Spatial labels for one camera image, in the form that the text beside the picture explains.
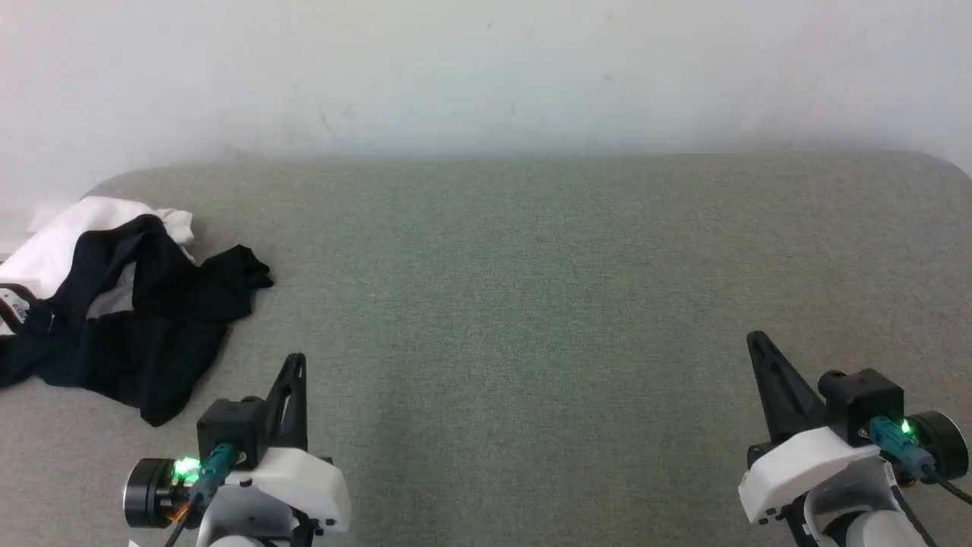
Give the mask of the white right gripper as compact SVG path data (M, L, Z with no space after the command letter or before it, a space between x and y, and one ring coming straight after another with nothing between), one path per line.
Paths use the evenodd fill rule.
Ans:
M917 482L951 487L970 471L967 440L944 413L876 416L851 446L823 427L822 399L767 333L750 332L746 343L768 442L781 444L764 450L740 481L750 523L916 526L903 488Z

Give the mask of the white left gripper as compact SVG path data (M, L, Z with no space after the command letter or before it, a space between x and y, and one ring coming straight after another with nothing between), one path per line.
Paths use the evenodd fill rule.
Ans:
M265 398L272 447L254 470L234 470L212 501L185 519L198 533L347 532L353 506L345 477L307 453L307 360L289 354ZM202 470L198 458L143 458L125 485L125 522L166 529L183 517Z

